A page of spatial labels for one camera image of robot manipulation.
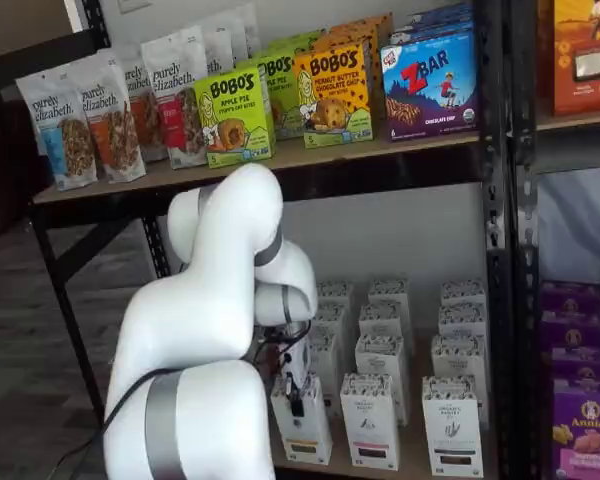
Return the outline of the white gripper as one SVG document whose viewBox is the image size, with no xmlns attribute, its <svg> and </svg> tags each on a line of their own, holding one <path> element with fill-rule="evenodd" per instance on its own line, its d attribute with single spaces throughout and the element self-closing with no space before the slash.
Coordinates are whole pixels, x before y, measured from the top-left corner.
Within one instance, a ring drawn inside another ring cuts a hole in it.
<svg viewBox="0 0 600 480">
<path fill-rule="evenodd" d="M 281 375 L 286 379 L 286 397 L 293 416 L 304 415 L 303 384 L 310 368 L 310 347 L 307 337 L 281 347 Z"/>
</svg>

